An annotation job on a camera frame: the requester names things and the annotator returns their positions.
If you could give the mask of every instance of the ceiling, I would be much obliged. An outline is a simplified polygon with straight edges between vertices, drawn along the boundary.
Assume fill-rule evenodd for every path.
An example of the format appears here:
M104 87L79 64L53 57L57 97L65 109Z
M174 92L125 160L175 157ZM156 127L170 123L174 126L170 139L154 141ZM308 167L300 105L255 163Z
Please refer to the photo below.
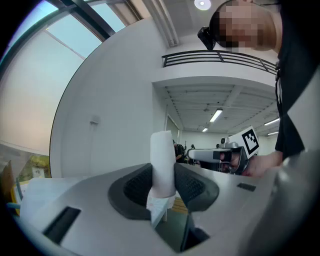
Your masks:
M218 6L226 0L210 0L211 7L208 10L196 8L194 0L163 0L171 17L173 26L178 37L195 34L201 27L209 26L212 14ZM255 0L257 4L274 3L274 0ZM277 11L277 6L265 6L272 12Z
M253 126L258 135L277 132L279 122L264 124L278 118L276 95L240 85L177 85L164 88L178 113L185 131L236 134ZM211 123L215 111L222 114Z

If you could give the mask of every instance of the fluorescent light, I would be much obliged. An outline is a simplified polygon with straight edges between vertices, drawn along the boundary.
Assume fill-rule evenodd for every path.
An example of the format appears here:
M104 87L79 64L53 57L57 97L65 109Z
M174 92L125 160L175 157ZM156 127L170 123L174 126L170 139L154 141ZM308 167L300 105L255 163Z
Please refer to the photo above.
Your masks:
M275 122L278 122L280 120L280 118L277 118L277 119L274 119L274 120L272 120L272 121L270 121L270 122L266 122L264 125L265 126L268 126L268 125L271 125L271 124L273 124L273 123L275 123Z
M218 108L216 110L216 112L214 113L213 117L211 118L210 122L213 123L217 118L218 116L220 116L220 114L222 113L222 109L221 108Z
M210 0L194 0L194 5L199 10L206 11L210 9L211 2Z
M278 134L278 133L279 133L278 131L276 131L276 132L271 132L271 133L268 133L268 136L274 135L274 134Z

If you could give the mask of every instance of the metal railing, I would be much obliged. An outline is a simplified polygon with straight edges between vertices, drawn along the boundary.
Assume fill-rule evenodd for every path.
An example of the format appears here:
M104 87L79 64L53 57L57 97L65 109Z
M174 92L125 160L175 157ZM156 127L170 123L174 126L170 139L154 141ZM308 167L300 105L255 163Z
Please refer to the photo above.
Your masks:
M264 59L245 53L226 50L190 50L162 56L163 67L196 62L221 62L244 65L258 70L277 74L276 65Z

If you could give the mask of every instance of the person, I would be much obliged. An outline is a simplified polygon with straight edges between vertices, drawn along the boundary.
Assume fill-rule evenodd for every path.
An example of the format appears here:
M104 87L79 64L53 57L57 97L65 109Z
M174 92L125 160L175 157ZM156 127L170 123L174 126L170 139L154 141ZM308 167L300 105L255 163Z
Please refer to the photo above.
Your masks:
M184 158L183 158L183 149L182 149L182 145L177 144L174 140L173 140L173 146L174 146L174 152L175 152L175 162L176 163L184 163Z
M312 57L307 45L310 41L301 40L296 28L282 9L280 13L273 13L244 0L224 2L211 17L210 36L222 47L249 47L278 53L275 93L280 123L275 151L253 156L243 175L260 177L269 168L281 165L287 157L304 150L288 111L308 85L319 59ZM236 167L238 162L239 155L232 154L230 165Z

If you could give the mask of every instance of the paper towel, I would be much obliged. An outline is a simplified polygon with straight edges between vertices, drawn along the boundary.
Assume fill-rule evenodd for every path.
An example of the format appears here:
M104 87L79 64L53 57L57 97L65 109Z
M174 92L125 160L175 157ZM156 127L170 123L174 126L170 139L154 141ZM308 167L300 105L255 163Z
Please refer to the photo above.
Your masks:
M152 164L152 188L150 195L168 198L176 194L174 164L175 148L171 131L160 131L151 135L150 162Z

